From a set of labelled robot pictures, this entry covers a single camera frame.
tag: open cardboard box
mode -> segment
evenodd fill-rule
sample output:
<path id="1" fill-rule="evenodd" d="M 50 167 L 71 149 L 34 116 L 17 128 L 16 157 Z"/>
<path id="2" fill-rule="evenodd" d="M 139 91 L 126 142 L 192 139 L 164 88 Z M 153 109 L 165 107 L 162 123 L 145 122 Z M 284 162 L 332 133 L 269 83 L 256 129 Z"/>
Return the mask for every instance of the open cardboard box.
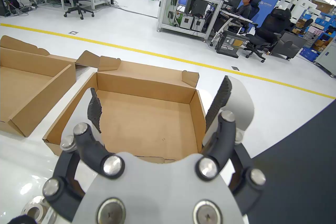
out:
<path id="1" fill-rule="evenodd" d="M 75 65 L 76 68 L 80 68 L 81 66 L 90 66 L 94 68 L 98 68 L 99 65 L 99 56 L 89 52 L 84 51 L 78 59 L 73 59 L 69 57 L 62 57 L 62 56 L 56 56 L 51 55 L 47 50 L 42 48 L 37 48 L 37 46 L 25 43 L 23 41 L 20 41 L 18 39 L 9 37 L 7 35 L 4 35 L 1 37 L 0 40 L 0 47 L 16 50 L 16 51 L 23 51 L 26 53 L 51 57 L 59 60 L 67 61 L 69 64 Z"/>
<path id="2" fill-rule="evenodd" d="M 75 68 L 99 65 L 99 56 L 89 51 L 75 60 L 7 35 L 1 37 L 0 50 L 0 130 L 23 136 L 76 82 Z"/>
<path id="3" fill-rule="evenodd" d="M 55 120 L 43 140 L 60 155 L 63 129 L 84 92 L 93 87 L 102 105 L 100 130 L 109 152 L 129 152 L 165 163 L 200 152 L 205 113 L 199 75 L 101 57 L 91 75 Z"/>

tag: metal frame table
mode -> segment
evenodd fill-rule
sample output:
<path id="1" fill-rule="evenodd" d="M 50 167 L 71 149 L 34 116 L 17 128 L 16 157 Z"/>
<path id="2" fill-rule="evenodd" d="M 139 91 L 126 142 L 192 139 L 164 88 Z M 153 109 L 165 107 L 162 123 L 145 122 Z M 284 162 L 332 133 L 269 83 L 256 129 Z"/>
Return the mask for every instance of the metal frame table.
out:
<path id="1" fill-rule="evenodd" d="M 180 28 L 180 27 L 174 27 L 174 26 L 170 26 L 170 25 L 162 23 L 164 10 L 165 10 L 165 6 L 166 6 L 166 1 L 167 0 L 161 0 L 161 2 L 160 2 L 160 10 L 159 10 L 159 15 L 158 15 L 158 23 L 157 23 L 157 31 L 159 32 L 159 31 L 161 31 L 161 28 L 165 28 L 165 29 L 169 29 L 169 30 L 174 30 L 176 32 L 182 32 L 182 33 L 186 33 L 186 34 L 190 34 L 190 35 L 195 35 L 194 30 L 184 29 L 184 28 Z M 212 30 L 212 27 L 215 23 L 215 20 L 218 16 L 218 13 L 221 10 L 221 7 L 223 5 L 223 0 L 204 0 L 204 1 L 217 4 L 217 7 L 216 7 L 216 9 L 213 13 L 212 19 L 211 19 L 210 24 L 208 26 L 207 32 L 206 33 L 196 32 L 196 36 L 202 37 L 202 38 L 204 38 L 204 40 L 207 40 L 209 35 L 210 35 L 210 32 Z"/>

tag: cardboard flap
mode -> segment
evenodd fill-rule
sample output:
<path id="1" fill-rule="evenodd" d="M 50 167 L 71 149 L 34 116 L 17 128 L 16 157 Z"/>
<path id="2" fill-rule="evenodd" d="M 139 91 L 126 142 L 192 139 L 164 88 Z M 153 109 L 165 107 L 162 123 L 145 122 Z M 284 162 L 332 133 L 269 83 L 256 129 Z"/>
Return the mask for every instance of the cardboard flap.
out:
<path id="1" fill-rule="evenodd" d="M 98 68 L 101 58 L 89 51 L 84 51 L 76 60 L 76 64 Z"/>
<path id="2" fill-rule="evenodd" d="M 101 56 L 98 66 L 98 72 L 117 70 L 120 64 L 121 64 L 120 58 Z"/>
<path id="3" fill-rule="evenodd" d="M 15 38 L 9 37 L 7 35 L 3 35 L 0 40 L 0 47 L 16 50 L 16 51 L 24 51 L 26 53 L 48 56 L 50 53 L 45 49 L 39 49 L 37 46 L 22 42 Z"/>
<path id="4" fill-rule="evenodd" d="M 194 88 L 196 88 L 199 77 L 196 72 L 182 71 L 182 81 Z"/>

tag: man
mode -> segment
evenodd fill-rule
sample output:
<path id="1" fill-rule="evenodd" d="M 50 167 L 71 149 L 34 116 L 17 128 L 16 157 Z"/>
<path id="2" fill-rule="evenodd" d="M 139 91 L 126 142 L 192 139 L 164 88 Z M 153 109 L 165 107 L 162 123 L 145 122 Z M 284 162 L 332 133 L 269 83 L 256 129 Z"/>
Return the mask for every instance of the man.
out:
<path id="1" fill-rule="evenodd" d="M 251 2 L 253 0 L 241 0 L 243 4 L 237 9 L 236 14 L 243 16 L 244 18 L 248 18 L 251 13 L 252 7 Z"/>

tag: metal bolt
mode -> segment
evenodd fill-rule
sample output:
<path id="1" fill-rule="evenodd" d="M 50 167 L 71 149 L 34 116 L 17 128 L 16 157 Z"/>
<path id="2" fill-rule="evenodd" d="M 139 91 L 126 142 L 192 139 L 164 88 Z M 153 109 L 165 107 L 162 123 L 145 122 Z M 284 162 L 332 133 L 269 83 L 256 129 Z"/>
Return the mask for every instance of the metal bolt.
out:
<path id="1" fill-rule="evenodd" d="M 217 165 L 211 158 L 203 158 L 198 165 L 200 172 L 209 179 L 215 177 L 218 173 Z"/>
<path id="2" fill-rule="evenodd" d="M 221 116 L 224 120 L 228 122 L 234 121 L 234 114 L 229 110 L 222 111 Z"/>
<path id="3" fill-rule="evenodd" d="M 193 221 L 194 224 L 219 224 L 222 222 L 222 217 L 214 203 L 203 200 L 193 210 Z"/>
<path id="4" fill-rule="evenodd" d="M 121 159 L 115 155 L 112 155 L 105 160 L 103 170 L 106 175 L 114 176 L 119 173 L 121 167 Z"/>
<path id="5" fill-rule="evenodd" d="M 82 135 L 86 132 L 88 125 L 84 122 L 78 123 L 73 129 L 74 135 Z"/>
<path id="6" fill-rule="evenodd" d="M 69 149 L 75 144 L 73 135 L 67 135 L 61 140 L 61 147 L 64 149 Z"/>
<path id="7" fill-rule="evenodd" d="M 266 177 L 260 169 L 252 169 L 251 171 L 251 180 L 256 185 L 264 185 L 266 183 Z"/>
<path id="8" fill-rule="evenodd" d="M 100 206 L 97 221 L 98 224 L 122 224 L 125 216 L 124 204 L 117 198 L 111 198 Z"/>
<path id="9" fill-rule="evenodd" d="M 52 196 L 54 195 L 60 188 L 59 181 L 51 178 L 45 182 L 42 192 L 44 196 Z"/>

